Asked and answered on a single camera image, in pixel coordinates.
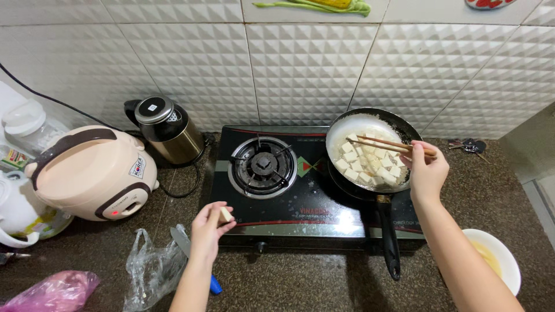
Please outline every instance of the black glass stovetop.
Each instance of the black glass stovetop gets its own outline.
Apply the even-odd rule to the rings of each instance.
[[[220,244],[253,245],[272,241],[278,246],[309,247],[315,240],[330,243],[329,239],[333,239],[334,246],[330,247],[340,248],[343,245],[339,246],[338,241],[350,241],[356,245],[381,238],[374,199],[354,198],[331,179],[326,131],[327,127],[308,126],[223,127],[210,201],[228,202],[234,208],[237,226],[222,237]],[[228,175],[234,150],[245,141],[256,138],[257,134],[290,144],[297,158],[297,176],[292,186],[269,199],[254,199],[241,194],[233,187]],[[401,250],[403,240],[424,240],[410,190],[392,196],[391,215]]]

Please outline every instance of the frying pan handle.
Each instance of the frying pan handle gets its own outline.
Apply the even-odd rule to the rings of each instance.
[[[397,235],[391,219],[391,198],[386,195],[378,195],[376,204],[380,212],[382,225],[382,241],[384,243],[384,258],[387,270],[394,281],[401,279],[401,257],[397,245]]]

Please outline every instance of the blue knife handle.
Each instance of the blue knife handle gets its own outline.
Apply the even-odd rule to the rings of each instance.
[[[220,283],[218,283],[214,275],[210,278],[210,291],[212,291],[214,295],[217,295],[222,291]]]

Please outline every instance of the knife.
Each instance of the knife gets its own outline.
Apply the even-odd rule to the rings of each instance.
[[[177,246],[179,246],[179,248],[183,250],[183,253],[185,253],[185,256],[187,257],[187,259],[189,259],[191,255],[191,241],[189,240],[189,238],[178,231],[176,228],[170,228],[170,234],[177,243]],[[220,283],[218,283],[214,274],[210,278],[210,291],[212,291],[212,293],[215,295],[222,292]]]

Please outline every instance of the rice cooker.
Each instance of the rice cooker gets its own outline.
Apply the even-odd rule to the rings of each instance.
[[[141,141],[98,125],[66,133],[25,174],[40,200],[92,221],[132,215],[159,185]]]

